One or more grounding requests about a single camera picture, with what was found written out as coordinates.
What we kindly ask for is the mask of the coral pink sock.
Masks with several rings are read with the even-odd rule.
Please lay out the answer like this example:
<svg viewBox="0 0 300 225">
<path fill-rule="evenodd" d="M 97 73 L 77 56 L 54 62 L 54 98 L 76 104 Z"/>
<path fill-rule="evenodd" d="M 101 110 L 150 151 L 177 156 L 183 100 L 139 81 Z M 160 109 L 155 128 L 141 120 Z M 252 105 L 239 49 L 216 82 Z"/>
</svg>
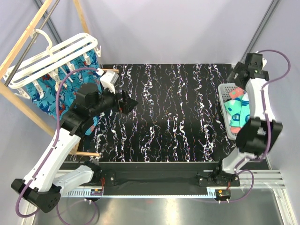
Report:
<svg viewBox="0 0 300 225">
<path fill-rule="evenodd" d="M 245 94 L 245 91 L 243 89 L 241 89 L 241 88 L 235 88 L 234 90 L 232 90 L 232 91 L 229 92 L 229 97 L 231 99 L 236 99 L 239 96 L 244 95 L 244 94 Z"/>
</svg>

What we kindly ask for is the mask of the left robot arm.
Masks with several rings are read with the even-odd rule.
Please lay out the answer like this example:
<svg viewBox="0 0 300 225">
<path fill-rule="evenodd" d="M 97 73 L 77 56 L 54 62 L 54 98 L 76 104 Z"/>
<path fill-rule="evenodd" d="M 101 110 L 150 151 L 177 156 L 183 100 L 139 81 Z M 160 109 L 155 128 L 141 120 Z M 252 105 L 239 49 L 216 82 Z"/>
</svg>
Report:
<svg viewBox="0 0 300 225">
<path fill-rule="evenodd" d="M 101 181 L 102 169 L 96 162 L 85 162 L 58 178 L 55 175 L 73 147 L 93 125 L 94 117 L 109 110 L 129 114 L 137 105 L 138 102 L 124 90 L 99 92 L 96 84 L 83 84 L 70 109 L 58 122 L 55 135 L 42 157 L 23 179 L 12 182 L 11 188 L 19 194 L 18 198 L 48 213 L 69 191 L 82 184 L 97 185 Z"/>
</svg>

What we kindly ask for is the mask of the mint green sock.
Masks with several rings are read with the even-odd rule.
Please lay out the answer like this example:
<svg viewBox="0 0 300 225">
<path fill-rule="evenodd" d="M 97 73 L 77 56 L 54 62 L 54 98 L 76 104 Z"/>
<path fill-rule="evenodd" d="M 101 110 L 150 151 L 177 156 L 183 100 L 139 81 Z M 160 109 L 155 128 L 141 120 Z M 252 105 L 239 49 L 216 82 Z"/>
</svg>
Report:
<svg viewBox="0 0 300 225">
<path fill-rule="evenodd" d="M 242 105 L 249 105 L 247 93 L 224 103 L 225 109 L 231 117 L 240 112 Z"/>
<path fill-rule="evenodd" d="M 243 126 L 248 122 L 250 118 L 250 106 L 242 105 L 240 112 L 231 117 L 230 131 L 233 134 L 238 134 Z"/>
</svg>

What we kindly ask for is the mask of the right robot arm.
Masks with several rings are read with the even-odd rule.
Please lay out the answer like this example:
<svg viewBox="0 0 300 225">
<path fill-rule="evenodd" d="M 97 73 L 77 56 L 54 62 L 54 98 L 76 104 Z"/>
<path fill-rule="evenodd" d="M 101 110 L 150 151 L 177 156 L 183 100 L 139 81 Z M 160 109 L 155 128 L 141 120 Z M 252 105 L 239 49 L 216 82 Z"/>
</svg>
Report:
<svg viewBox="0 0 300 225">
<path fill-rule="evenodd" d="M 235 139 L 235 149 L 213 170 L 209 180 L 225 186 L 238 179 L 241 168 L 248 162 L 261 162 L 279 137 L 283 124 L 272 112 L 268 94 L 272 82 L 264 67 L 261 51 L 248 53 L 244 62 L 238 62 L 227 81 L 246 91 L 250 115 Z"/>
</svg>

